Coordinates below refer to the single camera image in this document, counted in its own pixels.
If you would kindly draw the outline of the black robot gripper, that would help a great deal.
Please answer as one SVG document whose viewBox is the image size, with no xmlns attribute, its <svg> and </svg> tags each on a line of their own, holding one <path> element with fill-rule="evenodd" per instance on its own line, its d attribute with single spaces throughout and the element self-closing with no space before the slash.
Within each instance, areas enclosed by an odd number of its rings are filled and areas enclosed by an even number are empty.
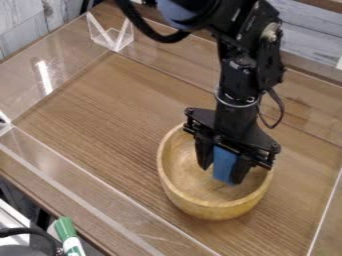
<svg viewBox="0 0 342 256">
<path fill-rule="evenodd" d="M 237 155 L 231 180 L 240 184 L 249 169 L 271 169 L 280 146 L 257 125 L 263 93 L 245 98 L 233 97 L 221 89 L 214 91 L 213 109 L 186 107 L 182 130 L 193 136 L 196 160 L 206 170 L 213 162 L 213 147 Z"/>
</svg>

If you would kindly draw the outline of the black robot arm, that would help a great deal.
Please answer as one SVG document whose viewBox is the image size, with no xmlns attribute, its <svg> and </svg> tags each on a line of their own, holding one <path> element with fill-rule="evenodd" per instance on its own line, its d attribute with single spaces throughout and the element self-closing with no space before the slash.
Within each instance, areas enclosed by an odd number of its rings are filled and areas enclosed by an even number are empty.
<svg viewBox="0 0 342 256">
<path fill-rule="evenodd" d="M 249 170 L 269 169 L 280 145 L 257 124 L 261 97 L 280 98 L 273 87 L 283 82 L 281 20 L 267 0 L 153 0 L 176 32 L 157 33 L 130 0 L 113 0 L 140 32 L 160 43 L 176 43 L 197 30 L 216 40 L 220 78 L 216 107 L 184 110 L 182 129 L 194 139 L 197 165 L 212 169 L 216 180 L 236 185 Z"/>
</svg>

